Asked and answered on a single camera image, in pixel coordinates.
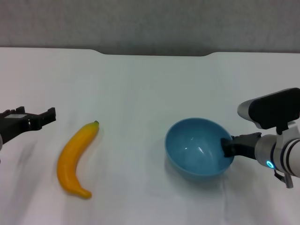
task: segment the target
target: white table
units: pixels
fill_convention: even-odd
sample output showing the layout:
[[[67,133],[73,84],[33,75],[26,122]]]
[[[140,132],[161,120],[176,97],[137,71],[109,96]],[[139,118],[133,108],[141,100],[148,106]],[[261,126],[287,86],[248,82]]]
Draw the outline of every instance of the white table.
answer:
[[[188,117],[211,119],[232,135],[257,132],[237,105],[299,87],[299,71],[299,54],[0,48],[0,111],[57,111],[56,122],[3,146],[0,224],[298,225],[300,179],[286,189],[272,170],[236,157],[220,179],[195,185],[166,161],[164,137]],[[55,169],[65,143],[94,120],[100,133],[77,168],[93,193],[85,201],[62,191]]]

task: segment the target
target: yellow banana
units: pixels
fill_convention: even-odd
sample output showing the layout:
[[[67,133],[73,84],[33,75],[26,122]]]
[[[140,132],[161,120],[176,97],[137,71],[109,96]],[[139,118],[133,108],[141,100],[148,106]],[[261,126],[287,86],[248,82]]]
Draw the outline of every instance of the yellow banana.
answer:
[[[57,162],[57,178],[62,188],[70,194],[91,198],[92,193],[81,187],[76,177],[80,156],[98,133],[97,121],[83,126],[66,144]]]

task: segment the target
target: gray wall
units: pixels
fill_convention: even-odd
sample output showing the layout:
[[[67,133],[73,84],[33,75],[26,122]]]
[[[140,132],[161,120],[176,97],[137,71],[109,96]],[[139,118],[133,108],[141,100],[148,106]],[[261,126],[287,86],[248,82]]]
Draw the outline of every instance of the gray wall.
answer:
[[[300,52],[298,0],[0,0],[0,46]]]

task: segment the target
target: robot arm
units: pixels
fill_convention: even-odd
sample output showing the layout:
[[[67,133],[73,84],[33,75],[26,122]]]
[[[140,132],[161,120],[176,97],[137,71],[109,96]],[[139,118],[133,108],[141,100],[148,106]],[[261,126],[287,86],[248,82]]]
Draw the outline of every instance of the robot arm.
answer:
[[[0,150],[2,145],[26,131],[40,130],[56,121],[55,108],[40,115],[25,112],[24,107],[0,113]]]
[[[286,89],[246,101],[239,105],[238,114],[258,128],[276,127],[277,134],[261,137],[261,133],[254,133],[234,137],[232,141],[223,139],[225,157],[242,155],[255,159],[273,169],[275,177],[292,188],[291,176],[300,177],[300,133],[293,121],[300,117],[300,89]]]

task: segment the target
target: blue indicator light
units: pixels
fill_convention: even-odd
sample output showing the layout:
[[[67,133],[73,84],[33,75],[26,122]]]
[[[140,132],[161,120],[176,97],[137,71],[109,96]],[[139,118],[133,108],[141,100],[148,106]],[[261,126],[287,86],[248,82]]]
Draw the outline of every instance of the blue indicator light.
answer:
[[[270,161],[267,161],[267,166],[271,169],[274,169],[274,165]]]

